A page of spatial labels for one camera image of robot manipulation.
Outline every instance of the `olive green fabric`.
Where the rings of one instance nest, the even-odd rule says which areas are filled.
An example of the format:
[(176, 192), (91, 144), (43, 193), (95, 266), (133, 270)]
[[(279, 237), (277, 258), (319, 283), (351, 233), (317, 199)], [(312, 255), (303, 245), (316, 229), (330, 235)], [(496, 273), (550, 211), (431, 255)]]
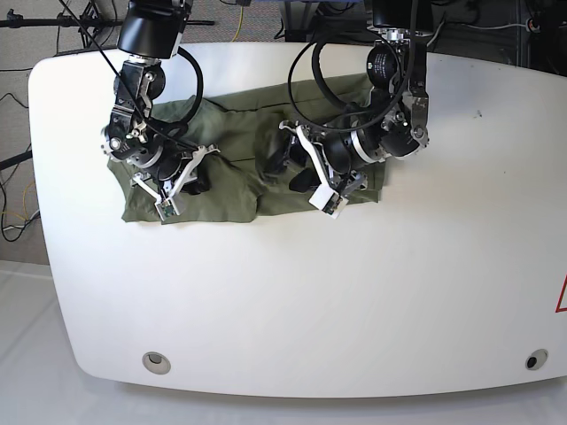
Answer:
[[(346, 101), (363, 104), (369, 96), (366, 75), (329, 78), (331, 89)], [(337, 111), (324, 99), (314, 81), (300, 81), (292, 86), (299, 109), (314, 120), (336, 116)], [(190, 108), (193, 98), (157, 104), (152, 115), (168, 122), (179, 120)], [(278, 215), (313, 210), (308, 202), (313, 192), (305, 194), (289, 190), (289, 181), (296, 175), (289, 167), (282, 174), (264, 175), (259, 170), (268, 155), (271, 142), (283, 137), (278, 125), (282, 120), (297, 117), (289, 104), (286, 85), (254, 89), (231, 95), (204, 99), (188, 132), (180, 137), (186, 142), (208, 146), (214, 143), (221, 155), (207, 155), (202, 167), (208, 173), (212, 188), (200, 195), (181, 194), (186, 204), (184, 213), (164, 224), (185, 221), (250, 222), (259, 215)], [(130, 186), (133, 166), (109, 162), (126, 199), (122, 219), (125, 221), (160, 221), (154, 199), (142, 188)], [(384, 164), (364, 170), (369, 187), (355, 191), (350, 204), (378, 202), (384, 182)]]

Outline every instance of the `round hole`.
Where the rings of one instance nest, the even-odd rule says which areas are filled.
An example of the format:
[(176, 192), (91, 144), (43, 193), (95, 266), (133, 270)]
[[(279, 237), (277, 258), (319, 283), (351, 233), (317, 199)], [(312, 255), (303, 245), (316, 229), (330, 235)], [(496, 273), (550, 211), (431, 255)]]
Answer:
[(532, 369), (537, 364), (538, 364), (538, 360), (535, 357), (530, 357), (528, 359), (528, 369)]
[(525, 368), (528, 370), (539, 370), (548, 361), (548, 351), (539, 349), (533, 352), (525, 361)]
[(156, 375), (165, 375), (171, 370), (171, 363), (158, 352), (147, 352), (142, 357), (144, 367)]
[(150, 354), (148, 355), (148, 359), (150, 359), (150, 362), (154, 365), (161, 363), (161, 356), (159, 356), (158, 354)]

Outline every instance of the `white floor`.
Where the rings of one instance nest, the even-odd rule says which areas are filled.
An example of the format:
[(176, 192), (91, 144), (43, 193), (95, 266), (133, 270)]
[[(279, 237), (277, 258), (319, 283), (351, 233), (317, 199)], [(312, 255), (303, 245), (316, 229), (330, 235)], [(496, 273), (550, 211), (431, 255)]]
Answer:
[(566, 422), (565, 378), (438, 396), (355, 400), (233, 397), (100, 380), (83, 373), (74, 361), (50, 269), (0, 261), (0, 423), (3, 425), (564, 425)]

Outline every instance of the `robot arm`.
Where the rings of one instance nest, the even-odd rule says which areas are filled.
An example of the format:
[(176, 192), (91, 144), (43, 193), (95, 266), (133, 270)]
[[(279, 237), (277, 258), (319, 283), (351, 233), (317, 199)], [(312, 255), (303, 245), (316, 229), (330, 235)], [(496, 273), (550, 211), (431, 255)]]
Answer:
[[(432, 32), (431, 0), (367, 0), (366, 5), (372, 12), (369, 30), (377, 38), (366, 63), (374, 86), (369, 104), (346, 104), (325, 84), (319, 55), (332, 35), (325, 36), (313, 43), (315, 81), (342, 113), (325, 126), (306, 117), (307, 124), (284, 122), (280, 126), (291, 133), (290, 146), (303, 149), (315, 166), (318, 185), (310, 202), (333, 217), (346, 205), (350, 193), (366, 188), (368, 179), (362, 171), (365, 166), (390, 156), (405, 158), (429, 142), (427, 53), (421, 40)], [(129, 2), (118, 47), (131, 56), (116, 79), (115, 103), (105, 129), (105, 154), (140, 170), (132, 184), (156, 199), (162, 220), (183, 212), (180, 192), (197, 195), (210, 189), (199, 165), (205, 155), (218, 152), (215, 146), (204, 149), (176, 138), (186, 133), (203, 94), (203, 76), (197, 61), (179, 48), (191, 6), (192, 0)], [(177, 52), (197, 73), (198, 95), (183, 119), (167, 123), (152, 118), (151, 109), (166, 84), (160, 60)], [(343, 128), (333, 127), (337, 122)], [(148, 184), (149, 180), (157, 189)]]
[[(368, 179), (362, 171), (365, 166), (388, 157), (405, 158), (429, 143), (427, 46), (423, 37), (432, 32), (431, 3), (372, 0), (367, 1), (367, 6), (373, 17), (369, 30), (377, 37), (366, 64), (374, 86), (369, 104), (347, 104), (325, 83), (319, 56), (333, 36), (329, 34), (316, 43), (312, 67), (321, 92), (343, 111), (338, 116), (343, 127), (337, 128), (337, 119), (324, 126), (309, 120), (305, 120), (307, 124), (280, 125), (291, 133), (291, 146), (300, 144), (315, 166), (318, 185), (310, 203), (333, 218), (345, 207), (350, 193), (366, 188)], [(298, 179), (309, 182), (305, 175)]]
[[(179, 49), (181, 35), (190, 15), (190, 3), (170, 0), (132, 0), (120, 32), (118, 47), (130, 53), (115, 81), (116, 93), (110, 122), (105, 129), (104, 153), (114, 161), (125, 161), (140, 171), (133, 185), (156, 199), (162, 220), (183, 212), (180, 192), (197, 195), (210, 184), (199, 165), (203, 157), (218, 151), (176, 139), (187, 131), (187, 124), (197, 112), (203, 96), (203, 74), (197, 61)], [(161, 59), (177, 52), (197, 73), (197, 98), (179, 121), (167, 123), (151, 117), (153, 100), (165, 88), (166, 76)], [(148, 185), (153, 181), (157, 190)]]

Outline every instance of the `green cloth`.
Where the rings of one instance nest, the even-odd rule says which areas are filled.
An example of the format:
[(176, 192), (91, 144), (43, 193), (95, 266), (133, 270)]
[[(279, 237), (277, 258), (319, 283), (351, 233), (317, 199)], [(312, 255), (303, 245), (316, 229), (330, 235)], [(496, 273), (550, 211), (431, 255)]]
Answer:
[[(368, 100), (370, 83), (365, 74), (329, 78), (328, 84), (346, 101), (363, 104)], [(339, 113), (324, 99), (314, 81), (293, 83), (292, 89), (299, 109), (306, 116), (324, 120)], [(176, 121), (192, 103), (193, 98), (156, 104), (152, 115), (160, 120)], [(208, 173), (212, 188), (197, 196), (182, 193), (187, 205), (184, 213), (168, 218), (164, 224), (185, 221), (247, 223), (258, 215), (314, 210), (308, 202), (312, 191), (304, 194), (288, 188), (296, 171), (288, 168), (278, 175), (259, 172), (263, 169), (270, 141), (283, 136), (279, 123), (295, 119), (285, 84), (204, 99), (188, 132), (180, 139), (207, 146), (214, 143), (221, 150), (221, 156), (207, 155), (201, 165)], [(155, 200), (142, 188), (130, 186), (136, 168), (112, 161), (108, 167), (124, 191), (126, 206), (122, 219), (126, 222), (160, 221)], [(384, 183), (384, 164), (373, 164), (363, 171), (369, 177), (369, 187), (355, 191), (349, 197), (350, 204), (378, 202)]]

